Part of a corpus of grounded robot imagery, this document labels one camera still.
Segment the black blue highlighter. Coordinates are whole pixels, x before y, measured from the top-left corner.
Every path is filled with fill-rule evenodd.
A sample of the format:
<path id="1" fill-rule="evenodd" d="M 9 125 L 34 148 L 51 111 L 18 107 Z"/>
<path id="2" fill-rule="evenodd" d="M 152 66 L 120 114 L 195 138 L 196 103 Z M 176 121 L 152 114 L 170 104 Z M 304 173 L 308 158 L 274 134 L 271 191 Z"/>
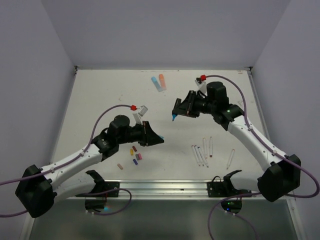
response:
<path id="1" fill-rule="evenodd" d="M 179 115 L 180 113 L 180 105 L 181 105 L 181 99 L 180 98 L 177 98 L 175 103 L 174 103 L 174 106 L 173 106 L 173 109 L 172 109 L 172 112 L 171 112 L 171 115 L 172 115 L 172 121 L 175 120 L 175 118 Z"/>

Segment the yellow capped pen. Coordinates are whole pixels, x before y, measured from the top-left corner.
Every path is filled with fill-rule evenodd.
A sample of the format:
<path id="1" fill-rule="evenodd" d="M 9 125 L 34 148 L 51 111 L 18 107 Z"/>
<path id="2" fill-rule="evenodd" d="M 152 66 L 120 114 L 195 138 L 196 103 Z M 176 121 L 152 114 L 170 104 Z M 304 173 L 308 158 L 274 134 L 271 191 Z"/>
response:
<path id="1" fill-rule="evenodd" d="M 208 149 L 207 149 L 207 140 L 205 137 L 202 139 L 202 144 L 203 144 L 204 157 L 205 157 L 205 159 L 207 159 L 208 158 Z"/>

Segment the pink pen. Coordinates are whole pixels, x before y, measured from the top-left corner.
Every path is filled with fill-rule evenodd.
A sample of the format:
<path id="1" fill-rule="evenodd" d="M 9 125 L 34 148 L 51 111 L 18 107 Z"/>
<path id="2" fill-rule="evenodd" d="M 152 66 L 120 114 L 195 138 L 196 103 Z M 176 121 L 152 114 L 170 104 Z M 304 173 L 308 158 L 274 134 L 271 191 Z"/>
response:
<path id="1" fill-rule="evenodd" d="M 196 160 L 197 165 L 198 165 L 198 166 L 201 166 L 200 160 L 199 160 L 198 155 L 197 155 L 197 153 L 196 153 L 195 146 L 194 146 L 194 145 L 191 145 L 191 149 L 192 149 L 192 153 L 193 153 L 193 156 L 194 156 L 194 158 L 195 158 L 195 160 Z"/>

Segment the grey pen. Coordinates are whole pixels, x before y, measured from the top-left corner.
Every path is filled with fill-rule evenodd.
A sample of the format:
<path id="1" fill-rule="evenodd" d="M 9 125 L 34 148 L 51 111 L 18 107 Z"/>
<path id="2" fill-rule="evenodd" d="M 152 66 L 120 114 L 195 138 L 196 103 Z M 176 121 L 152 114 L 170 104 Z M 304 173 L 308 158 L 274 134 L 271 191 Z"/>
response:
<path id="1" fill-rule="evenodd" d="M 195 145 L 194 146 L 194 149 L 195 149 L 195 153 L 196 153 L 196 156 L 197 156 L 197 159 L 198 159 L 198 162 L 200 163 L 201 166 L 205 166 L 203 160 L 202 160 L 202 157 L 200 155 L 200 152 L 199 152 L 199 149 L 198 149 L 198 146 Z"/>

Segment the brown capped pen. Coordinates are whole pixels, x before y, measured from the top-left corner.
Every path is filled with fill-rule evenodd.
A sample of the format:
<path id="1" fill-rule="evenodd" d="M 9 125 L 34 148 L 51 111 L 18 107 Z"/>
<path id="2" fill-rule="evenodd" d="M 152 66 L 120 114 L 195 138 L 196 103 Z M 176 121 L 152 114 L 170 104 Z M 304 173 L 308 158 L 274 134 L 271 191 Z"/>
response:
<path id="1" fill-rule="evenodd" d="M 213 138 L 210 136 L 209 138 L 209 157 L 213 157 Z"/>

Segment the blue pen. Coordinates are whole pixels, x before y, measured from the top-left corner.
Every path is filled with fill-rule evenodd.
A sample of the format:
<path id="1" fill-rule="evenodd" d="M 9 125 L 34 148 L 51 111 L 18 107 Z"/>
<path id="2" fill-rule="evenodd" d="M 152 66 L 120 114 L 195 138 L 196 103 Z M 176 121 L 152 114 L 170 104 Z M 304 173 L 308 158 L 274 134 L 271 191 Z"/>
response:
<path id="1" fill-rule="evenodd" d="M 209 165 L 208 165 L 208 162 L 207 162 L 207 160 L 206 160 L 206 158 L 205 158 L 205 155 L 204 155 L 204 153 L 203 153 L 203 150 L 201 149 L 200 146 L 198 146 L 197 149 L 198 149 L 198 152 L 199 152 L 199 154 L 200 154 L 200 158 L 201 158 L 202 162 L 204 163 L 204 165 L 205 165 L 207 168 L 209 168 Z"/>

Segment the peach capped pen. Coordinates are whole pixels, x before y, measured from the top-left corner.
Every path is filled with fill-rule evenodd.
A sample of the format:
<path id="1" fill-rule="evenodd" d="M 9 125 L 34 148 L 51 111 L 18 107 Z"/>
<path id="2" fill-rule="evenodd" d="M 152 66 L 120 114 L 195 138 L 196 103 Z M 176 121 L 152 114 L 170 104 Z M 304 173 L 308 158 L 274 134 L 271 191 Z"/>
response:
<path id="1" fill-rule="evenodd" d="M 226 165 L 226 169 L 228 170 L 231 163 L 232 163 L 232 160 L 233 160 L 233 157 L 234 157 L 234 153 L 235 153 L 235 149 L 232 149 L 231 152 L 230 152 L 230 155 L 229 155 L 229 158 L 228 158 L 228 162 L 227 162 L 227 165 Z"/>

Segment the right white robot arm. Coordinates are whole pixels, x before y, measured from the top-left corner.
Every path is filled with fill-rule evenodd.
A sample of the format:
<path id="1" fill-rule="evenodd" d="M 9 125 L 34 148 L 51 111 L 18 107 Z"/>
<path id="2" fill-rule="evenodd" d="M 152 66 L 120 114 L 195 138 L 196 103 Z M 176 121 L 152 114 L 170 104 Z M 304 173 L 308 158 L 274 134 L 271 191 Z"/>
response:
<path id="1" fill-rule="evenodd" d="M 244 111 L 229 102 L 222 82 L 210 82 L 206 94 L 189 91 L 186 98 L 176 99 L 172 116 L 197 118 L 208 114 L 222 128 L 237 138 L 257 160 L 263 173 L 235 170 L 223 177 L 221 187 L 227 196 L 259 192 L 274 202 L 300 186 L 301 161 L 296 155 L 287 155 L 265 138 L 249 121 Z"/>

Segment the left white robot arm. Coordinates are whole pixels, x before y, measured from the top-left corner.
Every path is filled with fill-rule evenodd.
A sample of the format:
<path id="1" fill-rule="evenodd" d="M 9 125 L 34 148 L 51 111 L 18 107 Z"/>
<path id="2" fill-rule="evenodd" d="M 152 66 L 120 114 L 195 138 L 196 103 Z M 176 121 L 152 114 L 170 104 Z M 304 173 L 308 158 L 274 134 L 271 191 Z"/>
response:
<path id="1" fill-rule="evenodd" d="M 131 126 L 127 116 L 118 115 L 79 151 L 50 165 L 28 167 L 15 195 L 30 216 L 38 218 L 61 200 L 78 195 L 101 197 L 117 191 L 89 167 L 112 157 L 119 151 L 120 145 L 128 143 L 150 147 L 164 143 L 164 139 L 152 130 L 148 121 Z"/>

